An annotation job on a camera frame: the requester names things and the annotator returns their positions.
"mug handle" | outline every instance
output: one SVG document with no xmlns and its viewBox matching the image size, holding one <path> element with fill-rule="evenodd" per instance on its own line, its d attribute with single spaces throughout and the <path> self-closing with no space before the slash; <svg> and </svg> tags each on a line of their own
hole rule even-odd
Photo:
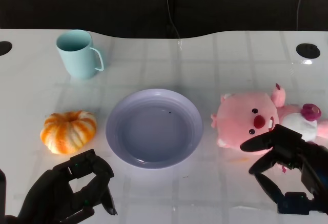
<svg viewBox="0 0 328 224">
<path fill-rule="evenodd" d="M 99 68 L 94 68 L 95 70 L 98 70 L 98 71 L 103 71 L 104 70 L 104 62 L 103 62 L 103 59 L 102 59 L 102 57 L 101 57 L 101 53 L 97 50 L 97 49 L 95 49 L 95 48 L 93 48 L 93 47 L 90 47 L 90 49 L 91 50 L 94 50 L 95 52 L 97 52 L 98 53 L 98 56 L 99 56 L 99 58 L 100 58 L 100 62 L 101 62 L 101 68 L 99 69 Z"/>
</svg>

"white plush belly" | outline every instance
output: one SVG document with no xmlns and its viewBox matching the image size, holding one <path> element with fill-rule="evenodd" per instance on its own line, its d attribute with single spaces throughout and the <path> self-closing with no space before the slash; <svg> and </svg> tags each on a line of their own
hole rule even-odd
<svg viewBox="0 0 328 224">
<path fill-rule="evenodd" d="M 301 133 L 305 141 L 314 141 L 317 136 L 317 121 L 308 121 L 300 113 L 285 116 L 281 125 Z"/>
</svg>

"plush toy nose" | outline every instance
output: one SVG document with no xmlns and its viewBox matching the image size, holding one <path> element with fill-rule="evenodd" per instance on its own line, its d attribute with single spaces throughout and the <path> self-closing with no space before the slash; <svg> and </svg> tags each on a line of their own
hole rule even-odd
<svg viewBox="0 0 328 224">
<path fill-rule="evenodd" d="M 257 115 L 254 119 L 254 126 L 259 129 L 259 128 L 263 128 L 265 125 L 265 119 L 263 116 L 261 115 Z"/>
</svg>

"mug rim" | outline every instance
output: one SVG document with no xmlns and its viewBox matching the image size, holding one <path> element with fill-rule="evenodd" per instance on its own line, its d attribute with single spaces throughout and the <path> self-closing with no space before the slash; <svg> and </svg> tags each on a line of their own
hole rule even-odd
<svg viewBox="0 0 328 224">
<path fill-rule="evenodd" d="M 58 46 L 58 41 L 59 41 L 62 37 L 65 37 L 65 36 L 67 36 L 68 34 L 70 34 L 70 33 L 72 33 L 72 32 L 77 32 L 77 31 L 78 31 L 78 32 L 85 33 L 85 34 L 88 35 L 89 43 L 88 43 L 85 47 L 83 47 L 83 48 L 81 48 L 81 49 L 79 49 L 79 50 L 76 50 L 76 51 L 66 51 L 66 50 L 63 50 L 62 48 L 60 48 L 60 47 Z M 85 48 L 87 48 L 88 46 L 90 46 L 91 42 L 92 42 L 92 37 L 91 37 L 91 34 L 90 34 L 89 32 L 87 32 L 87 31 L 85 31 L 85 30 L 82 30 L 82 29 L 73 29 L 73 30 L 69 30 L 69 31 L 67 31 L 67 32 L 65 32 L 65 33 L 63 33 L 63 34 L 61 34 L 61 35 L 57 38 L 57 40 L 56 40 L 56 46 L 57 46 L 57 48 L 58 48 L 59 50 L 61 50 L 61 51 L 65 51 L 65 52 L 77 52 L 77 51 L 84 50 Z"/>
</svg>

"mint green mug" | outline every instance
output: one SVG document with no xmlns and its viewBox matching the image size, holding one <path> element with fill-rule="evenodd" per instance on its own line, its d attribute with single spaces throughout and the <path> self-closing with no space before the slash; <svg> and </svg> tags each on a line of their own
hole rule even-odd
<svg viewBox="0 0 328 224">
<path fill-rule="evenodd" d="M 93 48 L 91 35 L 83 30 L 68 31 L 57 39 L 57 49 L 67 72 L 75 78 L 89 79 L 97 71 L 104 70 L 101 53 Z M 94 51 L 98 54 L 101 68 L 97 68 Z"/>
</svg>

